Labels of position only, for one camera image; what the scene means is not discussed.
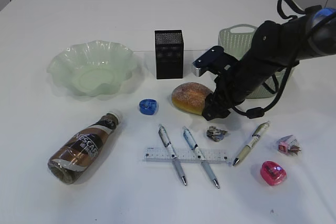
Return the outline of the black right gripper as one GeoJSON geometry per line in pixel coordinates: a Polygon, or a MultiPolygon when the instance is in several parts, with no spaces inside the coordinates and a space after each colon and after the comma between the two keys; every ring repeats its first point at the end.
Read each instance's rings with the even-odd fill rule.
{"type": "Polygon", "coordinates": [[[299,63],[294,53],[299,43],[299,24],[291,21],[277,24],[265,21],[254,33],[250,49],[238,62],[222,75],[216,75],[216,88],[205,99],[202,117],[210,121],[228,117],[230,110],[248,117],[260,118],[270,110],[281,97],[292,69],[299,63]],[[245,112],[237,105],[276,72],[284,70],[281,82],[275,83],[276,97],[265,108],[257,107],[245,112]]]}

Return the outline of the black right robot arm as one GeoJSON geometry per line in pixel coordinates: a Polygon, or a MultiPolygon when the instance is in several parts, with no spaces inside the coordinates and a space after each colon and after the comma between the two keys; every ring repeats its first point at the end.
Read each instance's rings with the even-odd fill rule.
{"type": "Polygon", "coordinates": [[[214,46],[193,62],[199,76],[215,74],[215,91],[205,98],[202,117],[210,121],[228,117],[231,110],[249,119],[272,109],[285,89],[291,70],[301,60],[335,54],[335,9],[323,8],[278,24],[265,21],[254,33],[250,49],[241,60],[214,46]],[[275,82],[276,96],[266,107],[237,109],[245,99],[276,72],[285,70],[275,82]]]}

